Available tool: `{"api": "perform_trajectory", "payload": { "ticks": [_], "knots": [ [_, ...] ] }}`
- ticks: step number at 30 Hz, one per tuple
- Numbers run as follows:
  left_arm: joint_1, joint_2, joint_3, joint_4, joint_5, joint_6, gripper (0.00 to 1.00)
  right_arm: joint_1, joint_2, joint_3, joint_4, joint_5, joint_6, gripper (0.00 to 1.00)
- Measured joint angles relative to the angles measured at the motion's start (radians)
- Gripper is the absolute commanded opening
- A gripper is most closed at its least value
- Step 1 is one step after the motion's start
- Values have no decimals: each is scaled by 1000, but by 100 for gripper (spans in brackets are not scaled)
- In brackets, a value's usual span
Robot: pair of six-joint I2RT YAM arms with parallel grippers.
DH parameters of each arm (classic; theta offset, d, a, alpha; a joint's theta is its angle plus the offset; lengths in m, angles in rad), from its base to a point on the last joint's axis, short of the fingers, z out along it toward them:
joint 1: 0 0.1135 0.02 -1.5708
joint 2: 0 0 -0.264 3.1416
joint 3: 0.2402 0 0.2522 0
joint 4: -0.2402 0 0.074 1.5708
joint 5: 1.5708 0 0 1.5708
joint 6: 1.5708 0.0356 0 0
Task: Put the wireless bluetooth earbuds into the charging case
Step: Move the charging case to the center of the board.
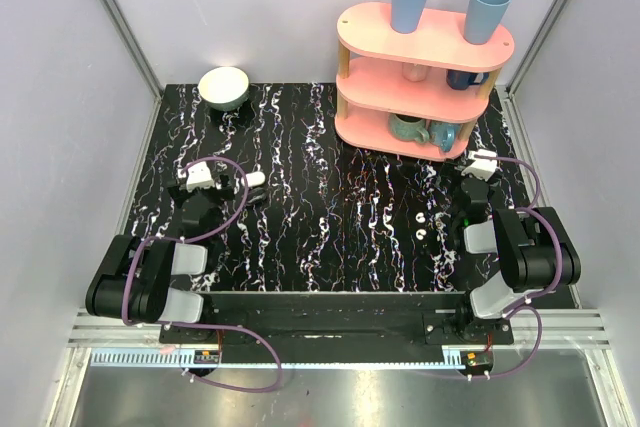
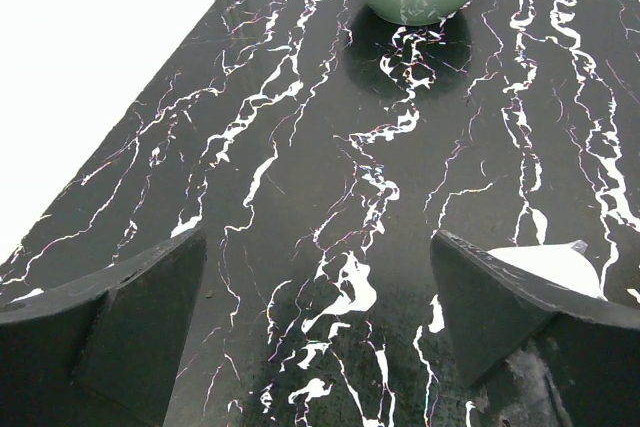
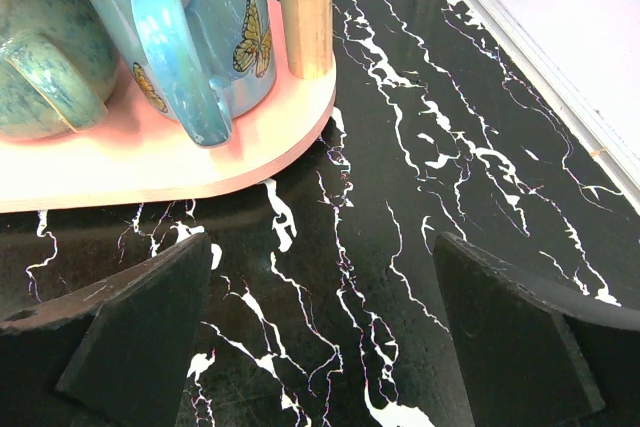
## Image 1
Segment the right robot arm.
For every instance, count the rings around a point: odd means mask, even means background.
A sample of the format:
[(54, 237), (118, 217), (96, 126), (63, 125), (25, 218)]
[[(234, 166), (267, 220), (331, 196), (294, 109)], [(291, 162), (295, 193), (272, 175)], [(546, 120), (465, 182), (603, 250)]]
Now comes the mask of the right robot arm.
[[(489, 209), (498, 164), (517, 164), (532, 175), (534, 197), (527, 207)], [(461, 254), (495, 254), (499, 270), (483, 285), (464, 294), (449, 328), (466, 343), (476, 343), (519, 309), (581, 276), (581, 261), (556, 210), (536, 205), (540, 179), (534, 168), (516, 158), (487, 150), (469, 154), (454, 191), (450, 239)]]

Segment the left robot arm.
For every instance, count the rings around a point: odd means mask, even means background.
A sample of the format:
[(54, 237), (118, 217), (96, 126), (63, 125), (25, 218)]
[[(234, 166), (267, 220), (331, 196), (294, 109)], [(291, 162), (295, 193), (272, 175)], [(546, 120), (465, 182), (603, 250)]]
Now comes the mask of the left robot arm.
[(178, 321), (196, 343), (214, 335), (216, 319), (202, 310), (203, 299), (170, 287), (175, 275), (204, 271), (205, 242), (223, 229), (220, 207), (235, 197), (228, 175), (198, 170), (194, 167), (185, 179), (167, 185), (179, 220), (176, 240), (146, 242), (128, 234), (112, 239), (86, 293), (89, 314), (124, 323)]

